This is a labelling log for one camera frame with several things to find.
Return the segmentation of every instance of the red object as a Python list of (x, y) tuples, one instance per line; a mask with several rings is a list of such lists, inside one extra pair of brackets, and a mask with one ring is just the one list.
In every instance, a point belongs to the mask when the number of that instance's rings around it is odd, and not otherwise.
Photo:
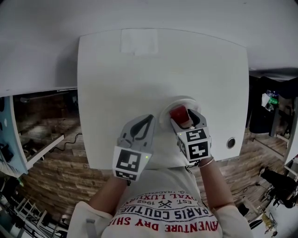
[(190, 119), (185, 106), (177, 107), (176, 109), (170, 111), (169, 114), (177, 124), (182, 124), (184, 122), (189, 121)]

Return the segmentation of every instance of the white table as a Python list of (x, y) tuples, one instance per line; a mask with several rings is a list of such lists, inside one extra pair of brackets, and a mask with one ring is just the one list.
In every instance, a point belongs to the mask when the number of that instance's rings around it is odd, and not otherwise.
[(0, 171), (17, 178), (24, 173), (28, 174), (28, 170), (32, 168), (34, 163), (64, 139), (64, 135), (61, 135), (31, 157), (26, 158), (15, 121), (13, 96), (4, 97), (4, 110), (0, 112), (0, 123), (2, 125), (0, 143), (8, 145), (8, 149), (14, 155), (7, 163), (0, 151)]
[[(78, 95), (82, 133), (91, 168), (111, 169), (123, 126), (151, 113), (157, 121), (176, 96), (197, 100), (207, 119), (215, 160), (239, 155), (248, 105), (246, 49), (218, 38), (158, 29), (158, 53), (120, 52), (121, 30), (82, 36)], [(229, 138), (236, 144), (228, 149)], [(146, 168), (188, 164), (173, 132), (156, 125), (154, 155)]]

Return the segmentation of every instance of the black cable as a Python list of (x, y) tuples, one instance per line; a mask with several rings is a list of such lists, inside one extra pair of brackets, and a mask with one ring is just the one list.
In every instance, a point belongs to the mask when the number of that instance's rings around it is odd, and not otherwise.
[(270, 218), (270, 216), (272, 216), (272, 221), (275, 222), (276, 225), (278, 225), (278, 223), (277, 223), (276, 220), (274, 219), (274, 217), (273, 217), (273, 215), (272, 215), (271, 212), (269, 213), (269, 218)]
[(241, 190), (241, 191), (239, 191), (239, 192), (236, 192), (236, 193), (233, 193), (232, 195), (236, 195), (236, 194), (241, 193), (241, 192), (245, 193), (245, 192), (248, 190), (248, 188), (251, 187), (251, 186), (255, 186), (255, 184), (248, 185), (248, 186), (247, 186), (246, 188), (244, 188), (243, 190)]
[(188, 173), (192, 173), (192, 172), (188, 169), (188, 166), (184, 166), (184, 168), (186, 169), (186, 171), (187, 171)]
[(195, 162), (194, 165), (192, 165), (192, 166), (186, 166), (185, 169), (196, 167), (196, 166), (199, 165), (199, 163), (200, 163), (200, 160), (198, 160), (197, 162)]
[(206, 206), (206, 204), (203, 202), (203, 199), (201, 199), (202, 200), (202, 203), (204, 204), (204, 206), (206, 207), (206, 208), (208, 208), (207, 206)]
[(65, 146), (66, 144), (74, 144), (78, 138), (79, 135), (82, 135), (82, 133), (77, 133), (75, 135), (75, 138), (74, 138), (74, 142), (65, 142), (64, 145), (63, 145), (63, 149), (60, 149), (58, 147), (54, 147), (52, 150), (50, 150), (49, 152), (52, 153), (54, 151), (54, 149), (57, 149), (57, 150), (60, 150), (60, 151), (65, 151)]
[(256, 186), (261, 186), (262, 188), (268, 190), (268, 188), (265, 188), (264, 186), (260, 185), (260, 184), (256, 184)]

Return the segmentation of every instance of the white wall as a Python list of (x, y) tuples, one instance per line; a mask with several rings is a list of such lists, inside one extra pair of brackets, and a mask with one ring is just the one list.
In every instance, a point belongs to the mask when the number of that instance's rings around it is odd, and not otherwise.
[(76, 86), (81, 35), (170, 28), (247, 47), (253, 69), (298, 67), (294, 0), (5, 0), (0, 96)]
[[(277, 225), (277, 236), (276, 238), (285, 238), (290, 237), (296, 230), (298, 224), (298, 207), (293, 207), (291, 209), (286, 208), (283, 205), (279, 205), (278, 207), (272, 206), (273, 202), (270, 203), (268, 208), (266, 209), (267, 216), (271, 212), (274, 219), (278, 223)], [(272, 236), (272, 232), (264, 235), (266, 231), (265, 223), (263, 222), (255, 229), (252, 230), (252, 233), (255, 238), (270, 238)]]

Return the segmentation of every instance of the wood plank flooring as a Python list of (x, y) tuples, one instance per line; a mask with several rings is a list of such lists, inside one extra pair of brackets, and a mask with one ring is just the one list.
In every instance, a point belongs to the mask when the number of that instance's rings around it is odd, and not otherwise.
[[(19, 101), (19, 96), (14, 97), (16, 120), (19, 131), (22, 131), (20, 138), (23, 143), (32, 139), (39, 147), (61, 133), (65, 133), (66, 138), (59, 143), (59, 148), (62, 149), (67, 141), (74, 141), (76, 134), (81, 132), (80, 118), (77, 111), (70, 112), (66, 107), (65, 97), (66, 95), (57, 95), (35, 99), (26, 104)], [(266, 206), (259, 199), (266, 191), (263, 187), (269, 187), (269, 183), (258, 176), (260, 167), (269, 166), (279, 173), (283, 173), (284, 169), (282, 161), (252, 143), (254, 137), (281, 153), (285, 151), (284, 141), (246, 130), (240, 155), (217, 164), (235, 194), (235, 201), (239, 203), (246, 196), (257, 208)], [(19, 192), (34, 201), (39, 208), (46, 209), (56, 220), (64, 215), (69, 221), (76, 203), (88, 201), (111, 175), (111, 171), (89, 168), (81, 135), (75, 144), (66, 144), (65, 151), (54, 150), (47, 153), (45, 158), (44, 161), (37, 162), (28, 175), (21, 177), (25, 186), (19, 188)], [(191, 168), (191, 171), (196, 176), (202, 199), (206, 203), (200, 171), (198, 168)], [(251, 186), (245, 193), (242, 192), (248, 185), (256, 182), (263, 187)], [(250, 209), (245, 217), (251, 221), (255, 216)]]

